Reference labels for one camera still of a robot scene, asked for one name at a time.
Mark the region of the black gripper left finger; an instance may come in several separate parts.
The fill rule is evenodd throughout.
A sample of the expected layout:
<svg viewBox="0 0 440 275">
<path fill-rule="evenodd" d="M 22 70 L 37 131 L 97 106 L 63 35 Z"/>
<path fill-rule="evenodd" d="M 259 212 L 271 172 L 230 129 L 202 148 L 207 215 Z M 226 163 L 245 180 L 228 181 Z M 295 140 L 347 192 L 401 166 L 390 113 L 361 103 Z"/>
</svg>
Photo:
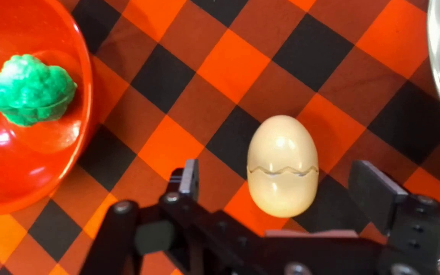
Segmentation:
<svg viewBox="0 0 440 275">
<path fill-rule="evenodd" d="M 178 201 L 181 197 L 193 200 L 199 195 L 199 160 L 188 158 L 184 168 L 173 171 L 170 177 L 170 200 Z"/>
</svg>

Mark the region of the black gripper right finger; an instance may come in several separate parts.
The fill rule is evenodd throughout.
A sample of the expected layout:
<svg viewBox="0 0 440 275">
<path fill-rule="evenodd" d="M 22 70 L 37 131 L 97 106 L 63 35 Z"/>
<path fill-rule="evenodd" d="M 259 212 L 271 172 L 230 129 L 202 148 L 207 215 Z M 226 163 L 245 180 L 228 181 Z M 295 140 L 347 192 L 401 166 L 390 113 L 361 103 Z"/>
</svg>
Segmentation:
<svg viewBox="0 0 440 275">
<path fill-rule="evenodd" d="M 352 164 L 349 193 L 382 233 L 391 230 L 398 204 L 408 197 L 407 189 L 369 160 Z"/>
</svg>

